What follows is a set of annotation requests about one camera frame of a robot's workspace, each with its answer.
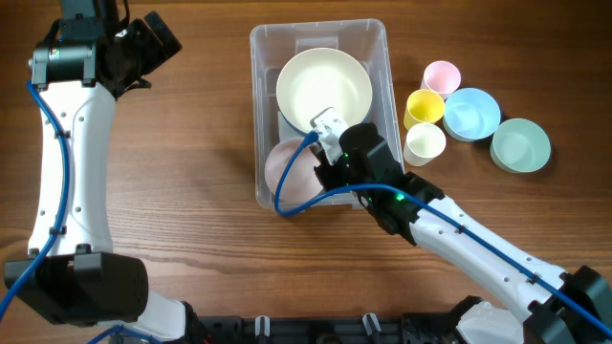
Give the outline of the pink small bowl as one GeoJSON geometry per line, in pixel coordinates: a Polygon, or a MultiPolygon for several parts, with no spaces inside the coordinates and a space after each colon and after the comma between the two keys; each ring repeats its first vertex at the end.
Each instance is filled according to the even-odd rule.
{"type": "MultiPolygon", "coordinates": [[[[266,184],[274,194],[290,158],[302,143],[301,139],[285,140],[277,144],[265,164],[266,184]]],[[[322,190],[314,168],[320,162],[309,148],[304,148],[294,163],[281,188],[280,200],[290,204],[303,204],[322,190]]]]}

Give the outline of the green small bowl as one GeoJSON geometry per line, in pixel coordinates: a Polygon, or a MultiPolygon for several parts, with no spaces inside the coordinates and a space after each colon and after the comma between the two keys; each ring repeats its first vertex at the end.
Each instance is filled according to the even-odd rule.
{"type": "Polygon", "coordinates": [[[547,164],[551,153],[548,135],[539,125],[525,118],[505,120],[492,136],[492,160],[509,173],[536,172],[547,164]]]}

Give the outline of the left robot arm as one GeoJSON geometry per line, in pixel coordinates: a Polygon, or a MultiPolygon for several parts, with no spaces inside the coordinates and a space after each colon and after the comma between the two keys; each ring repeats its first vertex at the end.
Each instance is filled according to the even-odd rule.
{"type": "Polygon", "coordinates": [[[41,182],[28,256],[5,265],[7,308],[19,299],[54,325],[102,327],[179,342],[187,308],[149,288],[144,263],[117,254],[106,207],[108,142],[118,99],[182,46],[163,19],[126,3],[65,1],[36,46],[27,88],[41,112],[41,182]]]}

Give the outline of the cream large bowl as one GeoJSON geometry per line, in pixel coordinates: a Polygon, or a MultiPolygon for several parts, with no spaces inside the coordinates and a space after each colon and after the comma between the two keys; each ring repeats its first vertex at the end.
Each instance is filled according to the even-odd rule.
{"type": "Polygon", "coordinates": [[[297,132],[312,130],[311,120],[333,108],[352,126],[365,121],[372,106],[373,87],[363,66],[350,54],[314,48],[292,57],[275,86],[279,110],[297,132]]]}

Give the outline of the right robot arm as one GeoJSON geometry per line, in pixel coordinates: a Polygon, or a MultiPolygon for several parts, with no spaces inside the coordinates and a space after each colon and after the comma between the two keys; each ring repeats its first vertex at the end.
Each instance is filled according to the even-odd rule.
{"type": "Polygon", "coordinates": [[[461,307],[450,327],[459,340],[610,342],[611,289],[596,271],[568,273],[482,226],[440,188],[405,173],[372,123],[320,124],[312,135],[326,192],[355,192],[383,230],[445,258],[501,302],[461,307]]]}

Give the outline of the dark blue bowl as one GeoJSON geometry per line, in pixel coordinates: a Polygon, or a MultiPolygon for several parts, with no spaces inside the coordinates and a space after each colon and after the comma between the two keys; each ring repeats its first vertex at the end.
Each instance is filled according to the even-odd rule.
{"type": "MultiPolygon", "coordinates": [[[[352,112],[337,111],[337,115],[342,118],[349,126],[360,123],[367,123],[371,121],[370,111],[366,112],[364,115],[352,112]]],[[[275,112],[273,112],[272,119],[275,119],[277,121],[279,133],[282,136],[305,136],[314,129],[314,126],[311,124],[310,121],[308,121],[306,124],[300,125],[296,125],[290,122],[280,110],[276,110],[275,112]]]]}

